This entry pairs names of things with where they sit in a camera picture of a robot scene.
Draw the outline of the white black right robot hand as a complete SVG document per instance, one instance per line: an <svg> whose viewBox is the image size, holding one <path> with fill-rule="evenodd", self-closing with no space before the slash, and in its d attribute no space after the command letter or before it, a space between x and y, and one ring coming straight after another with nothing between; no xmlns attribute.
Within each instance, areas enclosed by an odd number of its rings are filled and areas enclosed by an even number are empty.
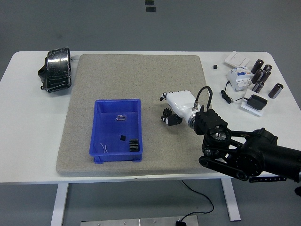
<svg viewBox="0 0 301 226"><path fill-rule="evenodd" d="M196 98L188 90L177 92L165 92L161 95L160 101L166 100L171 109L165 109L161 117L162 121L168 125L181 124L185 120L186 124L193 128L196 113L201 106Z"/></svg>

